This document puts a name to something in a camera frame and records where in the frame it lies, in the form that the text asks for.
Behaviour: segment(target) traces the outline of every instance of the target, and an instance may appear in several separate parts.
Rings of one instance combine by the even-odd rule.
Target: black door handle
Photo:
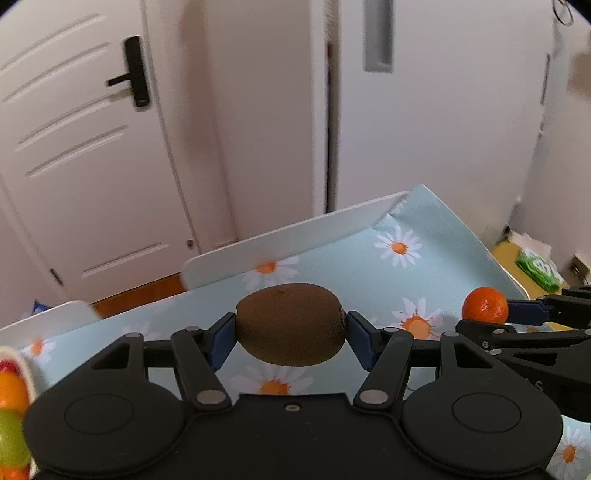
[[[129,80],[131,82],[131,93],[134,96],[135,106],[138,108],[148,106],[150,104],[150,94],[148,93],[148,84],[146,83],[139,37],[136,35],[135,37],[127,38],[124,41],[124,50],[128,72],[107,80],[107,87],[112,87],[113,85]]]

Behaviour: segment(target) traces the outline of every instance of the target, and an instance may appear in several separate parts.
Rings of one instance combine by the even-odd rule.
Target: black circular cover
[[[88,371],[29,408],[24,434],[39,465],[77,476],[139,469],[162,455],[184,424],[182,403],[163,387],[112,369]]]
[[[494,476],[544,466],[562,434],[558,408],[523,380],[502,385],[484,372],[480,381],[441,377],[412,393],[402,410],[407,436],[459,471]]]

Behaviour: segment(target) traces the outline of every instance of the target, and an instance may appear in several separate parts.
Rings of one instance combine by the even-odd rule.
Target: door hinge
[[[60,286],[62,286],[62,287],[64,286],[64,283],[61,280],[60,276],[57,274],[57,272],[53,268],[49,269],[49,273],[53,276],[53,278],[56,279],[56,282],[58,282],[60,284]]]

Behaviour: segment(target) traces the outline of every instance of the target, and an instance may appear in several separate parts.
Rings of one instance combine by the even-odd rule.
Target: orange flower center
[[[277,270],[277,262],[266,263],[260,267],[256,267],[255,270],[262,275],[269,275]]]
[[[390,248],[392,249],[392,252],[398,255],[404,255],[406,252],[408,252],[408,247],[402,242],[394,242],[392,245],[390,245]]]
[[[417,340],[427,340],[427,337],[431,335],[431,325],[420,315],[413,315],[408,317],[405,322],[402,323],[402,328],[407,332],[413,334]]]
[[[43,340],[38,340],[34,344],[31,345],[31,355],[32,356],[39,356],[43,351]]]
[[[259,393],[261,395],[289,395],[290,386],[274,378],[263,383],[261,388],[259,388]]]
[[[577,447],[574,445],[567,445],[562,452],[564,463],[570,463],[574,460],[574,455],[577,453]]]

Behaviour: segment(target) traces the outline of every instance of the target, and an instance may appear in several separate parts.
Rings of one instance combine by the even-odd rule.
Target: fruit bowl
[[[27,386],[29,405],[32,404],[37,398],[37,389],[35,388],[33,376],[31,375],[31,370],[29,369],[26,360],[14,348],[9,346],[0,346],[0,362],[3,360],[11,360],[18,365],[21,378],[24,380],[25,385]],[[35,462],[31,460],[31,465],[29,467],[29,478],[33,478],[36,473],[37,466],[35,465]]]

